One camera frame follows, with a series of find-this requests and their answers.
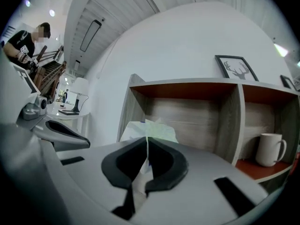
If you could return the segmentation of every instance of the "table lamp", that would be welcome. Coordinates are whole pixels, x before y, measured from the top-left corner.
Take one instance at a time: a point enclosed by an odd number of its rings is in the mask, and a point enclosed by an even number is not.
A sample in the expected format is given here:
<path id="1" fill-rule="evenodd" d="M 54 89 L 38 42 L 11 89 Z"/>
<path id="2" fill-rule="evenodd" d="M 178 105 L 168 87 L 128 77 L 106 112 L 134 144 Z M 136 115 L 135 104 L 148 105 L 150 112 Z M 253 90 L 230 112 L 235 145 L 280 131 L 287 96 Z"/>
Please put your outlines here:
<path id="1" fill-rule="evenodd" d="M 79 109 L 78 109 L 78 102 L 79 102 L 79 96 L 80 95 L 84 95 L 87 96 L 88 95 L 88 88 L 89 88 L 89 81 L 78 77 L 75 82 L 73 83 L 72 87 L 70 88 L 70 92 L 73 93 L 77 93 L 77 98 L 76 98 L 76 103 L 75 106 L 73 107 L 73 109 L 71 111 L 79 113 Z"/>

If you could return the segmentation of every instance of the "white mug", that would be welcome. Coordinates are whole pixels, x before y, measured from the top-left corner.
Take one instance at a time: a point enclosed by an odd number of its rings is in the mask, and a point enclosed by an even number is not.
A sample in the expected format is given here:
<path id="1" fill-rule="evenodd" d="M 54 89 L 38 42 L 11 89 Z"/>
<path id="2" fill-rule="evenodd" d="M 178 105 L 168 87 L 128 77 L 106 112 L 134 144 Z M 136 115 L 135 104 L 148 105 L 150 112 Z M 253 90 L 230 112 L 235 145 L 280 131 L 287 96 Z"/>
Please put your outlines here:
<path id="1" fill-rule="evenodd" d="M 279 156 L 281 144 L 284 147 L 282 154 Z M 281 134 L 263 133 L 261 134 L 255 160 L 262 166 L 271 167 L 283 158 L 285 151 L 286 141 L 282 140 Z"/>

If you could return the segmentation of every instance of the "cable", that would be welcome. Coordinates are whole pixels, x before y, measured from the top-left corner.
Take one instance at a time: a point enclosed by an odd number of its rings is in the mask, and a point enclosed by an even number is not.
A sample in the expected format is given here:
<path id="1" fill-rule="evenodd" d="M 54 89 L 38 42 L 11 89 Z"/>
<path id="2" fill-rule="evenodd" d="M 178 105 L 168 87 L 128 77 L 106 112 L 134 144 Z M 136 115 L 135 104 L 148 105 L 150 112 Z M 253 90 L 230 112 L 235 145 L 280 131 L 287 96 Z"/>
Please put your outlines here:
<path id="1" fill-rule="evenodd" d="M 88 98 L 87 99 L 85 99 L 85 101 L 86 100 L 88 100 L 89 99 L 89 96 L 88 96 Z M 83 102 L 83 104 L 85 103 L 85 101 Z M 82 110 L 82 108 L 83 108 L 83 104 L 81 105 L 81 108 L 80 108 L 80 110 L 79 111 L 81 111 Z"/>

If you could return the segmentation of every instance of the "ceiling light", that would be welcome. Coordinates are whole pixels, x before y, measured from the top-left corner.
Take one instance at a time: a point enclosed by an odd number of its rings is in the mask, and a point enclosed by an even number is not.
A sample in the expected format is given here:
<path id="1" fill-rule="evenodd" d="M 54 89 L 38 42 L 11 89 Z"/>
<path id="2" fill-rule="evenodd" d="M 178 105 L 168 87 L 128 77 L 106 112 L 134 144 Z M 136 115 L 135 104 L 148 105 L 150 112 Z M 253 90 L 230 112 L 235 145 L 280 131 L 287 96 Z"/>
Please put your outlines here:
<path id="1" fill-rule="evenodd" d="M 80 46 L 81 51 L 85 52 L 87 50 L 88 46 L 90 45 L 91 40 L 95 36 L 98 29 L 101 28 L 101 26 L 102 26 L 101 22 L 99 22 L 97 20 L 92 21 L 88 31 L 86 32 L 86 34 L 84 36 L 83 41 L 81 43 L 81 46 Z"/>
<path id="2" fill-rule="evenodd" d="M 55 16 L 55 12 L 52 9 L 49 11 L 49 14 L 50 14 L 51 17 Z"/>
<path id="3" fill-rule="evenodd" d="M 278 44 L 274 43 L 274 46 L 276 47 L 277 51 L 280 53 L 281 57 L 285 57 L 289 51 L 283 48 L 282 46 L 279 46 Z"/>
<path id="4" fill-rule="evenodd" d="M 24 0 L 24 2 L 26 6 L 30 7 L 30 2 L 28 0 Z"/>

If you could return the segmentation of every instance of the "ceiling panel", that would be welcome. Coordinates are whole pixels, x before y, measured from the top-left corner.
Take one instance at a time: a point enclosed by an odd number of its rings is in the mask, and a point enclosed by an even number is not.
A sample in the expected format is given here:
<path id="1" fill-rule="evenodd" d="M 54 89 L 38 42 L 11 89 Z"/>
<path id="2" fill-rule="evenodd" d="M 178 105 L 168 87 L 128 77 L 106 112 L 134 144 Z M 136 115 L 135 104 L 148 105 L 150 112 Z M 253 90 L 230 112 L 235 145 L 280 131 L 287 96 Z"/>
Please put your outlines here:
<path id="1" fill-rule="evenodd" d="M 71 46 L 65 48 L 71 50 L 65 53 L 70 54 L 69 58 L 66 58 L 68 65 L 72 67 L 75 60 L 80 60 L 81 66 L 90 68 L 114 40 L 145 18 L 179 5 L 204 1 L 220 1 L 243 13 L 274 42 L 289 50 L 287 64 L 295 66 L 300 56 L 300 45 L 272 0 L 86 0 L 77 21 L 69 21 L 77 25 L 71 37 Z M 95 19 L 102 23 L 102 27 L 92 39 L 87 51 L 82 52 L 82 40 Z"/>

